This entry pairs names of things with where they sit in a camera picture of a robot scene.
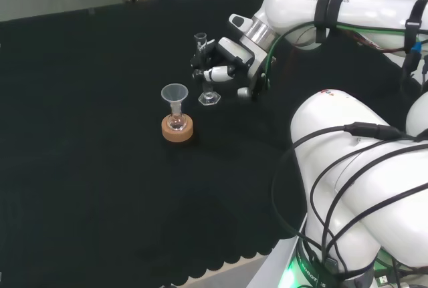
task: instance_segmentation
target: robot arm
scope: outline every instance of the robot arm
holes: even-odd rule
[[[252,19],[231,15],[230,24],[242,34],[238,48],[234,46],[229,49],[230,45],[224,44],[230,41],[226,38],[223,38],[219,45],[228,53],[248,52],[252,56],[247,71],[249,87],[240,89],[238,95],[254,97],[259,92],[257,85],[263,81],[265,59],[270,48],[281,35],[299,25],[313,22],[317,2],[318,0],[264,0],[261,9]],[[343,0],[338,24],[346,24],[346,29],[358,32],[379,48],[399,49],[404,46],[403,32],[391,33],[385,29],[404,31],[414,5],[414,0]],[[426,31],[418,35],[418,39],[423,41],[428,38],[428,12],[422,16],[420,30]],[[316,29],[313,25],[297,29],[286,36],[291,44],[300,49],[318,47],[315,38]]]

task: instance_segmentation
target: cable connector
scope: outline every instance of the cable connector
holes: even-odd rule
[[[344,131],[353,136],[364,138],[374,138],[377,140],[394,140],[403,138],[406,135],[393,126],[383,126],[380,124],[355,122],[344,125]]]
[[[406,55],[406,58],[404,59],[403,69],[405,73],[408,75],[416,71],[419,66],[419,62],[421,61],[421,58],[422,58],[421,46],[419,47],[418,43],[416,43],[415,46]]]
[[[422,67],[422,74],[425,75],[428,73],[428,54],[423,58],[425,64]]]

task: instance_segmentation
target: green light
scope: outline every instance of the green light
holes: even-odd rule
[[[292,288],[294,286],[293,264],[294,262],[290,263],[290,266],[282,274],[278,288]]]

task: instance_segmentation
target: table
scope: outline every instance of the table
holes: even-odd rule
[[[193,34],[237,39],[230,14],[263,0],[150,0],[0,23],[0,271],[4,287],[183,284],[240,256],[266,255],[281,230],[270,178],[296,108],[346,90],[403,128],[411,100],[399,68],[343,35],[316,51],[284,42],[272,89],[240,104],[235,88],[204,108],[191,79]],[[189,88],[191,144],[161,136],[161,88]],[[296,167],[276,201],[305,215]]]

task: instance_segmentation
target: black strap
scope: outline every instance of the black strap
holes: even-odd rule
[[[427,6],[428,0],[417,0],[406,21],[406,31],[404,36],[404,50],[409,53],[416,43],[418,31],[422,26],[422,15]]]
[[[316,43],[324,43],[326,34],[326,14],[330,0],[318,0],[315,8],[314,26],[316,28]]]
[[[330,0],[330,4],[328,4],[325,26],[329,29],[336,29],[337,27],[337,19],[342,2],[343,0]]]

